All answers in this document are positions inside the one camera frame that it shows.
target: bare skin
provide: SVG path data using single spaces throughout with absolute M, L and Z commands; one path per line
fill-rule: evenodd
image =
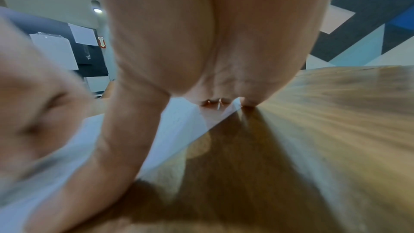
M 284 87 L 305 63 L 328 2 L 104 0 L 119 74 L 102 134 L 26 230 L 60 233 L 119 199 L 171 97 L 200 105 L 242 97 L 243 106 L 256 106 Z

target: white triangle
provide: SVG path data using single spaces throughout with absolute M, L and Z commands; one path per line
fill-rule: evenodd
M 335 66 L 329 62 L 323 61 L 320 58 L 309 55 L 306 59 L 306 69 L 318 69 L 321 67 Z
M 412 66 L 414 65 L 414 37 L 372 60 L 366 66 Z

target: wooden surface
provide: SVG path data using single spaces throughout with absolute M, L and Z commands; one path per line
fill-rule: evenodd
M 414 67 L 302 71 L 73 233 L 414 232 Z

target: hand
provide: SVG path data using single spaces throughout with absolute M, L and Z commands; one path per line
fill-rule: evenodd
M 0 18 L 0 172 L 14 177 L 64 146 L 88 111 L 82 83 Z
M 97 148 L 31 217 L 58 233 L 115 202 L 173 96 L 255 106 L 305 63 L 329 0 L 103 0 L 119 73 Z

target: geometric wall mural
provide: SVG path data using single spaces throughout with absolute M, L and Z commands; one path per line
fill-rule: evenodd
M 414 44 L 414 0 L 331 0 L 304 69 L 414 65 L 410 44 Z

